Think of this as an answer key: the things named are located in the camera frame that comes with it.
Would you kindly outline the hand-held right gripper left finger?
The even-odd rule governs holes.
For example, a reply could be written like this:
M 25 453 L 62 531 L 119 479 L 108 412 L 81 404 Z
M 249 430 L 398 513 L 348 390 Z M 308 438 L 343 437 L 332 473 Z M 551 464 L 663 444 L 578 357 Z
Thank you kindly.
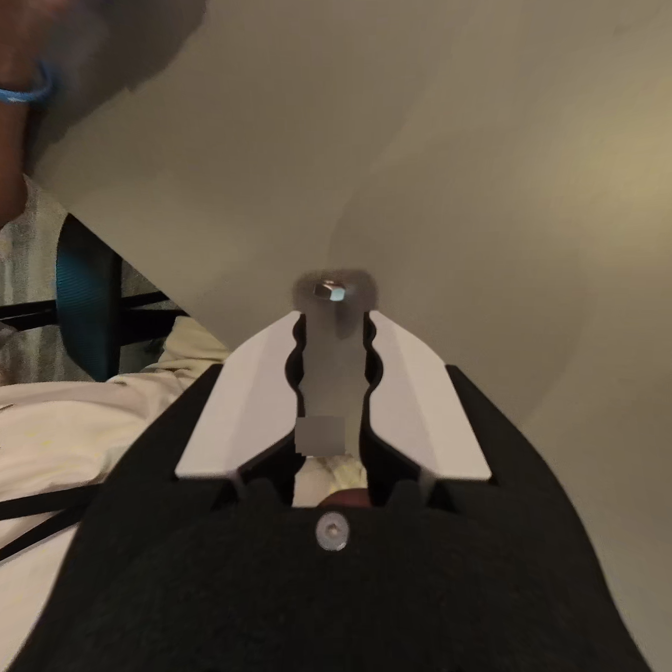
M 291 311 L 226 359 L 175 468 L 180 479 L 242 475 L 292 438 L 305 413 L 305 315 Z

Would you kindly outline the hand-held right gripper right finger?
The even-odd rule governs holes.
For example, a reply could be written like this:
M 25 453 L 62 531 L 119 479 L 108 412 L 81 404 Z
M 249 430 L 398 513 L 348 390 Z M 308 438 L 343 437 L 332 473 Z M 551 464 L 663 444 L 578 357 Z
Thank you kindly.
M 379 310 L 365 315 L 362 433 L 436 479 L 492 477 L 442 358 Z

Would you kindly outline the person's left forearm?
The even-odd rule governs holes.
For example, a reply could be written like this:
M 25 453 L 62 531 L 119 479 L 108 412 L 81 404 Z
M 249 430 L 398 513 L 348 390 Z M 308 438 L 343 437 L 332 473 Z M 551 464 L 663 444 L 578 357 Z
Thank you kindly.
M 38 58 L 54 18 L 51 1 L 1 2 L 1 88 L 28 93 L 38 83 Z M 1 228 L 26 206 L 23 176 L 29 104 L 1 102 Z

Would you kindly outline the teal office chair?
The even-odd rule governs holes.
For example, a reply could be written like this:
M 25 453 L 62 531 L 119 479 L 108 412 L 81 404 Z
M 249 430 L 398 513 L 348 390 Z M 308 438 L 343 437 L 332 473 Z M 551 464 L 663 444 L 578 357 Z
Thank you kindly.
M 56 246 L 55 299 L 1 307 L 1 347 L 18 333 L 58 326 L 66 354 L 96 382 L 118 375 L 121 349 L 164 339 L 180 309 L 154 291 L 122 296 L 122 257 L 68 214 Z

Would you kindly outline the blue wristband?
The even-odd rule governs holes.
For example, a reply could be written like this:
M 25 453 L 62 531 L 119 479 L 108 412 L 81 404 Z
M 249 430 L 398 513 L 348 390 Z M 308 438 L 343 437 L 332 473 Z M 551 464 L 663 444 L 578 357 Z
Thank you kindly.
M 1 102 L 9 105 L 34 105 L 44 103 L 53 93 L 55 76 L 51 68 L 43 61 L 37 63 L 37 79 L 27 91 L 1 89 Z

